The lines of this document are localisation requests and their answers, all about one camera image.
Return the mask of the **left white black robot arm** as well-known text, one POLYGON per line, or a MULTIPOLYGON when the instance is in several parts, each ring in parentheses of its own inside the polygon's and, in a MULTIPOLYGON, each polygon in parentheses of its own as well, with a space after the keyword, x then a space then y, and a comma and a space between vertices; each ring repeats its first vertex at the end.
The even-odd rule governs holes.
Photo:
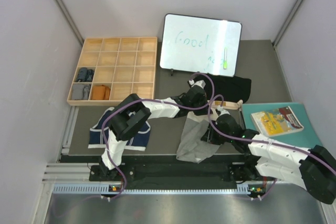
POLYGON ((134 138, 145 122, 157 118, 181 118, 190 111, 200 114, 208 108, 202 82, 191 85, 179 96, 166 99, 141 99, 137 94, 125 98, 102 124, 102 138, 106 149, 99 162, 98 176, 102 181, 114 180, 119 174, 119 165, 126 144, 134 138))

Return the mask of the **black underwear beige waistband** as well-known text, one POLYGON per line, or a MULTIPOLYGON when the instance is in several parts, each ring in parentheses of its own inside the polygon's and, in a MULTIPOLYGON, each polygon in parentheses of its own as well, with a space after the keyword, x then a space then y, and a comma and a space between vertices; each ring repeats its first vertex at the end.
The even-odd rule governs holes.
POLYGON ((251 79, 238 76, 225 77, 207 74, 214 84, 214 96, 221 94, 224 101, 246 103, 251 93, 251 79))

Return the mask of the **rolled dark patterned socks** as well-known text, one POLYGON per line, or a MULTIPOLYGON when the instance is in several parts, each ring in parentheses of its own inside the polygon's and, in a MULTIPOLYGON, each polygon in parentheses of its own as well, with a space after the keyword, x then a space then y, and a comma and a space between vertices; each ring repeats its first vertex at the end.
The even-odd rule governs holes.
POLYGON ((79 69, 75 82, 92 82, 95 70, 82 67, 79 69))

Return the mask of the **small whiteboard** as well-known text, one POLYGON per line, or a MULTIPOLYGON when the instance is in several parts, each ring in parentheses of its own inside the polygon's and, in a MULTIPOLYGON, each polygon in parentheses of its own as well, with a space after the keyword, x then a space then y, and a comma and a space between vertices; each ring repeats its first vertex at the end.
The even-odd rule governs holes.
POLYGON ((160 67, 233 77, 241 34, 240 22, 166 14, 160 67), (225 47, 227 69, 223 68, 225 47))

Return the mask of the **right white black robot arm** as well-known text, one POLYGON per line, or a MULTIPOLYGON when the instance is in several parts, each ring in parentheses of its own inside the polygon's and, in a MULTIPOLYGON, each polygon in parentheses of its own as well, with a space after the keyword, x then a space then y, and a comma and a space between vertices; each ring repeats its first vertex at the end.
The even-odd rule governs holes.
POLYGON ((243 130, 228 113, 216 115, 210 127, 219 144, 230 142, 246 156, 245 174, 252 180, 272 177, 297 185, 324 203, 335 201, 335 158, 323 146, 297 147, 251 129, 243 130))

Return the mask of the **teal folder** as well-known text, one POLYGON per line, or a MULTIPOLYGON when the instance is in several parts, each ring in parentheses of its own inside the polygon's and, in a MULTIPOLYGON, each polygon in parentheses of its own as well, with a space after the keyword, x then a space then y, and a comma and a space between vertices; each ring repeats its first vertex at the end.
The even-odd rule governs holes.
POLYGON ((304 105, 298 102, 243 104, 245 127, 298 147, 322 145, 304 105))

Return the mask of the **wooden compartment tray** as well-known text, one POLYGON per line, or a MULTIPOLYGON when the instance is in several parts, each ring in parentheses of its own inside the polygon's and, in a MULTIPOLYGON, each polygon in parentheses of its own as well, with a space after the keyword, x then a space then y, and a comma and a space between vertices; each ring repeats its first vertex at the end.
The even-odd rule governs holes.
POLYGON ((76 66, 67 102, 72 106, 114 106, 128 95, 154 98, 156 37, 86 38, 76 66), (92 82, 75 82, 80 68, 94 69, 92 82), (74 84, 91 85, 88 100, 72 100, 74 84), (109 100, 92 100, 93 86, 110 87, 109 100))

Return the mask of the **grey underwear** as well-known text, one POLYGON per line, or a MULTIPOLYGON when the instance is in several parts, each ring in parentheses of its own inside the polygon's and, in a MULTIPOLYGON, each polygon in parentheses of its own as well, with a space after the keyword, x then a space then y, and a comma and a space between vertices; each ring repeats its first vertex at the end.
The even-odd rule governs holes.
POLYGON ((209 126, 207 115, 197 116, 194 112, 187 114, 181 141, 176 152, 177 160, 200 163, 218 151, 219 145, 201 140, 209 126))

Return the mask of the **green marker pen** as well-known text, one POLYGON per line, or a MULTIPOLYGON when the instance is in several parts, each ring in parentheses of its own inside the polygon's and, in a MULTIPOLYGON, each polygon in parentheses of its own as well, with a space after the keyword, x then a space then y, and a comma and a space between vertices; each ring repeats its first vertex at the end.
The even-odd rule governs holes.
POLYGON ((223 62, 223 68, 227 69, 227 48, 224 48, 224 62, 223 62))

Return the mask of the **rolled orange cloth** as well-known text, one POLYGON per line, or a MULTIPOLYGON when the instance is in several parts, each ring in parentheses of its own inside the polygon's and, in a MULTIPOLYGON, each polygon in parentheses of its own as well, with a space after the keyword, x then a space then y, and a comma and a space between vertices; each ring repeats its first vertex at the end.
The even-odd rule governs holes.
POLYGON ((93 86, 92 88, 92 100, 109 100, 110 87, 105 85, 93 86))

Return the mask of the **yellow paperback book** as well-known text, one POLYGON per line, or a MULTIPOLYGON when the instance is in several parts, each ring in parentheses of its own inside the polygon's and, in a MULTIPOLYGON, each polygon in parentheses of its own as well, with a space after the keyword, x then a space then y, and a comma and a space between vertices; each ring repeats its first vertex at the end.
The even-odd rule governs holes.
POLYGON ((251 114, 251 119, 258 132, 267 137, 297 133, 304 129, 290 106, 255 112, 251 114))

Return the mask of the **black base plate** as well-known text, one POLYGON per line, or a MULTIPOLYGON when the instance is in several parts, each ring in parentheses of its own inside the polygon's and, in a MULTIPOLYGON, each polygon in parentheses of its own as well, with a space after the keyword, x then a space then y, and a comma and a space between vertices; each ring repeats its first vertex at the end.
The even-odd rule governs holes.
POLYGON ((244 163, 224 161, 202 162, 199 164, 172 160, 133 160, 109 170, 102 162, 91 167, 90 181, 107 182, 126 178, 130 183, 145 178, 218 178, 225 182, 260 181, 260 175, 254 168, 244 163))

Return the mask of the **rolled grey cloth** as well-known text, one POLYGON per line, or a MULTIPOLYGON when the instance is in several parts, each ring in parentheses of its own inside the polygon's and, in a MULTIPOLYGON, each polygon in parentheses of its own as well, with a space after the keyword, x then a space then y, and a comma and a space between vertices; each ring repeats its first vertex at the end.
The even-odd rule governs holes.
POLYGON ((72 100, 88 100, 91 85, 89 84, 74 84, 72 86, 72 100))

